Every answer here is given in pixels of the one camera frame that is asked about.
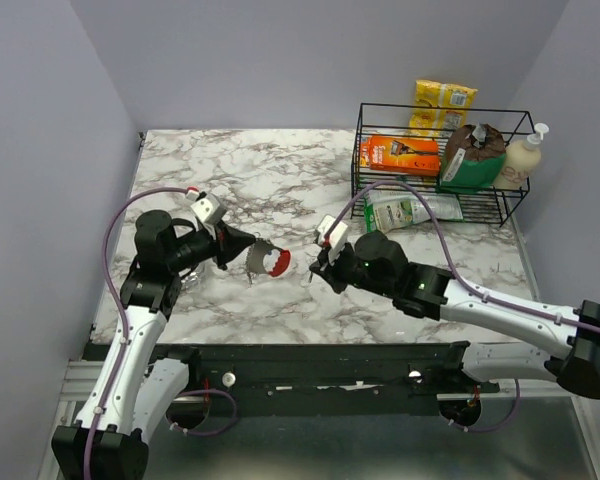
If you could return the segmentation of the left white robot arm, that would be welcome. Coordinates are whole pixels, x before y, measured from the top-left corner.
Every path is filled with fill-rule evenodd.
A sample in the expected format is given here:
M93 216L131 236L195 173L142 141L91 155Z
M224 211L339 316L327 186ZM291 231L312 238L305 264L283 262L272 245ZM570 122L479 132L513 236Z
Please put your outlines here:
M136 256L116 289L119 320L100 374L70 426L59 426L51 446L67 479L141 479L149 443L177 394L194 393L200 368L179 358L147 369L181 292L181 274L206 260L219 268L256 238L224 221L202 223L178 236L180 220L151 210L135 223Z

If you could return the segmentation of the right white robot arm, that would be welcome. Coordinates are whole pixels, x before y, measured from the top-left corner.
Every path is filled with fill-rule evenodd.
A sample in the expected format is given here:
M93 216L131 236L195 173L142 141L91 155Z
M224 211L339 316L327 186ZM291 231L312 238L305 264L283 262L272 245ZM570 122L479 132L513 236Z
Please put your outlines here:
M466 323L514 338L501 349L472 346L444 362L440 379L460 392L475 380L542 379L600 400L600 304L543 304L471 283L448 269L409 260L402 247L375 231L350 243L319 232L313 274L340 294L352 286L391 300L402 313Z

